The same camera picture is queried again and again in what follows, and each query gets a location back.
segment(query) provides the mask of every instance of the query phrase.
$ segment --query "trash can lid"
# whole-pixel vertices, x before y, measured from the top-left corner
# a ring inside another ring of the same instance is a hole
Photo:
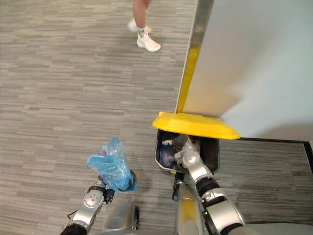
[[[196,114],[160,112],[152,125],[160,130],[180,134],[235,140],[240,134],[219,118]]]

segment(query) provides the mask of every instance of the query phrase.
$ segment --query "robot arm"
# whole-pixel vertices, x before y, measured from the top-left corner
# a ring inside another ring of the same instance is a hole
[[[188,169],[201,198],[208,232],[211,235],[227,235],[231,230],[244,226],[241,213],[215,181],[190,139],[185,143],[181,156],[183,167]]]
[[[105,189],[103,179],[99,176],[95,185],[91,186],[79,210],[68,222],[60,235],[87,235],[93,226],[96,215],[101,211],[103,202],[109,203],[114,190]]]

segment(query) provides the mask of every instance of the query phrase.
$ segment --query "wall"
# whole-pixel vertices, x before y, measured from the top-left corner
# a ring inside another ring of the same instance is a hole
[[[312,12],[312,0],[216,0],[183,112],[313,140]]]

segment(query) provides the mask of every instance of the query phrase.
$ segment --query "white sneaker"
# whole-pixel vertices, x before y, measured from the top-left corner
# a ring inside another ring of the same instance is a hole
[[[130,31],[130,32],[137,32],[138,31],[138,28],[137,28],[137,25],[136,25],[136,21],[134,18],[132,18],[128,24],[127,24],[127,29]],[[149,27],[149,26],[146,26],[146,29],[147,29],[147,32],[148,33],[151,33],[152,32],[152,29]]]
[[[138,47],[145,48],[147,51],[150,52],[156,52],[161,48],[161,45],[153,41],[147,33],[145,33],[143,37],[140,37],[140,35],[138,35],[137,45]]]

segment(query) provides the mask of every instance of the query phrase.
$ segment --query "plastic bag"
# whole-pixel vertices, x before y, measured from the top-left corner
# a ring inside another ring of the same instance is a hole
[[[109,145],[102,146],[100,153],[89,156],[87,165],[103,178],[106,189],[135,190],[135,176],[128,167],[126,154],[119,138],[111,138]]]
[[[161,145],[160,147],[160,163],[162,166],[167,168],[173,168],[174,166],[174,155],[176,151],[172,146]]]

